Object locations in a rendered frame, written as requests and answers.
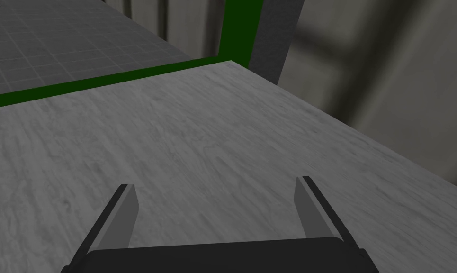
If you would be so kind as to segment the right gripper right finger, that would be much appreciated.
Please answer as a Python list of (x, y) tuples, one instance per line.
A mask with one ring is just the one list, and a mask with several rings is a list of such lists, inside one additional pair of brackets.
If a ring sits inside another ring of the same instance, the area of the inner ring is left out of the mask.
[(293, 200), (306, 238), (336, 237), (360, 248), (311, 177), (296, 178)]

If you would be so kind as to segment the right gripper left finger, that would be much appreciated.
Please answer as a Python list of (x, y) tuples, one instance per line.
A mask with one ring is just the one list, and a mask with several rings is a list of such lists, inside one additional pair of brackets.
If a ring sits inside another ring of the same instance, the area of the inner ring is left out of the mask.
[(94, 233), (87, 253), (129, 247), (139, 212), (139, 202), (133, 184), (122, 184), (119, 190), (119, 197), (112, 197), (113, 206), (105, 209), (107, 218), (101, 221), (99, 231)]

